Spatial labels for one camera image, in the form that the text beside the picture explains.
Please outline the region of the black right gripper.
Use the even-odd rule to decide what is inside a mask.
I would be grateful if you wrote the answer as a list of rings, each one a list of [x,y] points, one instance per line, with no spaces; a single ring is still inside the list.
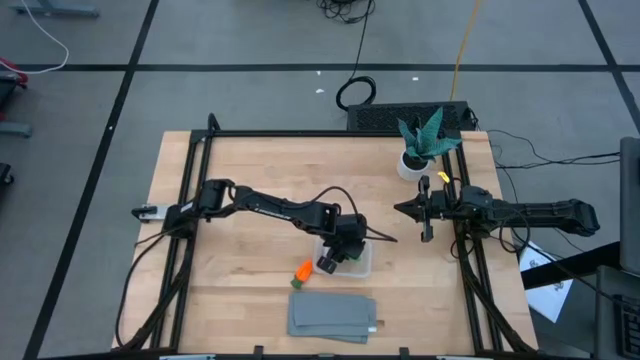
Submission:
[[[448,194],[445,190],[430,191],[430,178],[422,176],[418,182],[418,196],[394,205],[396,210],[414,221],[422,223],[421,241],[430,242],[433,235],[432,219],[445,219],[451,211]]]

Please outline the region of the clear plastic tupperware container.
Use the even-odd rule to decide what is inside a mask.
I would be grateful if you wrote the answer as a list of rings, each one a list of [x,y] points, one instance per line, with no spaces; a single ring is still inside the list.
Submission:
[[[313,270],[315,273],[327,275],[317,262],[321,256],[328,254],[329,248],[323,245],[321,239],[314,241],[314,251],[312,256]],[[373,244],[369,240],[364,241],[364,249],[357,259],[346,259],[336,265],[331,276],[351,277],[351,278],[367,278],[371,274],[373,259]]]

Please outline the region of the orange toy carrot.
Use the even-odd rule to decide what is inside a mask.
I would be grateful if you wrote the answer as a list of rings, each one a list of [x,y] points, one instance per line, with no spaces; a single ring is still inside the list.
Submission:
[[[311,260],[306,260],[301,266],[298,267],[298,269],[294,273],[294,277],[290,282],[291,286],[295,289],[301,289],[302,286],[308,281],[312,273],[313,262]]]

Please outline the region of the grey folded cloth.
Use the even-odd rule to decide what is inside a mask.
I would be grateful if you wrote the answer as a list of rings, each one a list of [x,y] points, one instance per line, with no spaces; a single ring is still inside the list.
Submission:
[[[289,297],[290,336],[366,344],[377,330],[376,302],[366,296],[295,292]]]

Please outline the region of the green plant in white pot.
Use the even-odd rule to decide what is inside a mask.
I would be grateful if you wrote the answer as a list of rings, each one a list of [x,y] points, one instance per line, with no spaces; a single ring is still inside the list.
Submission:
[[[418,181],[438,156],[447,155],[462,143],[460,136],[440,136],[443,118],[443,108],[439,107],[422,127],[413,130],[405,121],[397,119],[398,130],[405,143],[396,166],[401,179]]]

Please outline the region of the black computer case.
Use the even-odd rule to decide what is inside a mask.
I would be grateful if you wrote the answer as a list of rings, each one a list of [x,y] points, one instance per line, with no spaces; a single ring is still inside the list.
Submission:
[[[348,107],[349,131],[397,131],[397,120],[410,129],[422,127],[438,109],[442,110],[442,129],[472,131],[476,128],[473,111],[466,101],[363,104]]]

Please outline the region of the white printed paper sheet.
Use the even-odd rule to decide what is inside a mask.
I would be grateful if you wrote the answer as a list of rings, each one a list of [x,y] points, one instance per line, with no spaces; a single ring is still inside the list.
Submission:
[[[554,258],[531,242],[521,253],[519,269],[522,273],[533,268],[547,265]],[[561,313],[569,294],[572,280],[564,280],[538,288],[526,290],[526,298],[530,308],[555,323]]]

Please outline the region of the black desk bar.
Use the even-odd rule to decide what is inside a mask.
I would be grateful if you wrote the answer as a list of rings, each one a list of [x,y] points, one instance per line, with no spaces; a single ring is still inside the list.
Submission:
[[[521,278],[524,288],[529,290],[591,275],[600,266],[621,269],[619,242],[613,242],[561,260],[552,260],[525,270],[521,273]]]

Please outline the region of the grey monitor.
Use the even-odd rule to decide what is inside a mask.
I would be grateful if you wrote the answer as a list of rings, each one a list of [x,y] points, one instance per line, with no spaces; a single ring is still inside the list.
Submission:
[[[620,140],[620,263],[640,276],[640,138]]]

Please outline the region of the grey desk surface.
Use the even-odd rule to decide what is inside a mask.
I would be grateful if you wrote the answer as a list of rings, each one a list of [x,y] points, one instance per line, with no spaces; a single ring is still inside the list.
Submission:
[[[597,360],[630,360],[619,356],[616,347],[614,295],[640,299],[640,277],[626,271],[600,266],[597,270],[596,329],[594,355]]]

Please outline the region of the black keyboard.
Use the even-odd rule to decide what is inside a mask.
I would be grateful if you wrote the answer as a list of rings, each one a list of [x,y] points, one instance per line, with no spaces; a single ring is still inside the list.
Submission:
[[[614,295],[616,347],[619,356],[640,360],[640,299]]]

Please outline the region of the short grey furniture foot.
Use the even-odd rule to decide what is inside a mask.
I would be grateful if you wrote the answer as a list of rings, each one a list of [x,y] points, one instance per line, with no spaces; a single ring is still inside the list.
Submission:
[[[30,138],[33,134],[33,128],[25,123],[2,121],[0,122],[0,134]]]

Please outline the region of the long grey furniture foot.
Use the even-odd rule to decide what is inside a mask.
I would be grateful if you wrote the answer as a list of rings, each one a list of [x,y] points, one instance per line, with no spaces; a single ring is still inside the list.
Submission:
[[[60,2],[59,0],[16,0],[9,6],[17,14],[44,16],[83,16],[97,18],[100,10],[95,6]]]

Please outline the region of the red object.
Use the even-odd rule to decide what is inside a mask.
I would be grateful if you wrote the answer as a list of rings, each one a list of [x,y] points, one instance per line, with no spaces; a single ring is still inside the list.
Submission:
[[[0,57],[0,65],[2,65],[9,72],[11,72],[11,75],[1,76],[2,80],[12,79],[22,89],[27,88],[29,77],[26,74],[23,74],[22,72],[20,72],[19,67],[16,64],[10,62],[7,59]]]

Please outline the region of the black metal table frame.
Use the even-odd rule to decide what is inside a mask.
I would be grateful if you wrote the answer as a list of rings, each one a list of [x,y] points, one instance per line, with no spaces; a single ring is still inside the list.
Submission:
[[[454,228],[438,221],[425,243],[397,203],[416,195],[396,164],[399,136],[346,131],[233,131],[214,135],[203,155],[199,131],[168,131],[157,153],[147,201],[172,205],[203,178],[228,178],[290,200],[319,197],[357,208],[392,241],[373,247],[364,279],[314,275],[310,291],[361,294],[377,304],[376,331],[364,344],[292,337],[287,307],[295,270],[314,240],[291,224],[243,212],[199,225],[185,288],[171,302],[158,335],[132,357],[206,353],[247,356],[471,355],[493,345],[486,311],[467,308],[468,292],[452,257]]]

